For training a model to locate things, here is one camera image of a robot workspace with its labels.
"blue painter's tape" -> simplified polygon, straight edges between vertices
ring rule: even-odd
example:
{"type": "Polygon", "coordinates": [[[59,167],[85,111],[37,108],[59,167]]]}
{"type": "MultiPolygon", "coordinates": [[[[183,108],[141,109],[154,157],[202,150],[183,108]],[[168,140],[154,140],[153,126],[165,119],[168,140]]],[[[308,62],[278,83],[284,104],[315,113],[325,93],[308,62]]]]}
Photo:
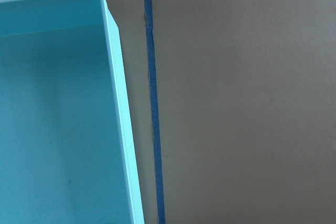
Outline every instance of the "blue painter's tape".
{"type": "Polygon", "coordinates": [[[162,177],[162,159],[161,159],[161,140],[160,140],[160,124],[159,124],[159,104],[158,91],[156,86],[156,66],[155,66],[155,48],[153,37],[153,8],[152,0],[144,0],[145,15],[147,18],[146,37],[148,51],[148,70],[150,84],[150,98],[152,110],[152,124],[154,133],[154,167],[156,182],[156,202],[158,204],[159,224],[165,224],[164,212],[164,194],[163,194],[163,177],[162,177]]]}

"floor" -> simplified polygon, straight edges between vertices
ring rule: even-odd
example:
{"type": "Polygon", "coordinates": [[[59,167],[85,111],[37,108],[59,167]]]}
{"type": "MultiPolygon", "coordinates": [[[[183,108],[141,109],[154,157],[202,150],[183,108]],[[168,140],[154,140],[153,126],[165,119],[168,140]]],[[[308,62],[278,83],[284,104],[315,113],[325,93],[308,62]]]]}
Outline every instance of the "floor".
{"type": "Polygon", "coordinates": [[[145,223],[334,223],[334,0],[107,0],[145,223]]]}

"turquoise plastic bin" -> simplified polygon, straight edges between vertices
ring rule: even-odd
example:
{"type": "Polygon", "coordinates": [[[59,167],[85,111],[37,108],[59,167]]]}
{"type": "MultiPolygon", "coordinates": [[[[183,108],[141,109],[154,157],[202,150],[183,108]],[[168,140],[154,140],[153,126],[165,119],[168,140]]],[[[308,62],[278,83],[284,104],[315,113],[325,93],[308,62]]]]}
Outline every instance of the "turquoise plastic bin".
{"type": "Polygon", "coordinates": [[[105,0],[0,0],[0,223],[144,223],[105,0]]]}

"plastic bin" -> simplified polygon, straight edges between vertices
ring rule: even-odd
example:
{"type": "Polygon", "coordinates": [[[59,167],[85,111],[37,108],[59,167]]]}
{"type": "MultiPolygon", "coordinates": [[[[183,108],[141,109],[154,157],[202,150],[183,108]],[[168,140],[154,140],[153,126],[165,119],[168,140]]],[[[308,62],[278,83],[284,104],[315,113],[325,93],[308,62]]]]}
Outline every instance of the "plastic bin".
{"type": "Polygon", "coordinates": [[[144,223],[105,0],[0,0],[0,223],[144,223]]]}

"blue tape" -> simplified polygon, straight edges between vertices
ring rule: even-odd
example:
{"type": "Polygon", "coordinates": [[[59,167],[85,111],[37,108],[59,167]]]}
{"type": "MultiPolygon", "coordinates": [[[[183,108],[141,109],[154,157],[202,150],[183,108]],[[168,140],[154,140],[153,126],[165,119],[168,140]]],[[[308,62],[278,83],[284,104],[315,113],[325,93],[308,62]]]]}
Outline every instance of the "blue tape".
{"type": "Polygon", "coordinates": [[[148,51],[148,70],[150,99],[152,110],[152,124],[154,133],[154,168],[156,182],[156,202],[158,204],[159,224],[165,224],[164,212],[164,194],[163,194],[163,177],[162,177],[162,159],[161,159],[161,141],[160,141],[160,124],[159,124],[159,104],[158,91],[156,86],[156,65],[155,65],[155,48],[153,37],[153,7],[152,0],[144,0],[145,15],[147,18],[146,37],[148,51]]]}

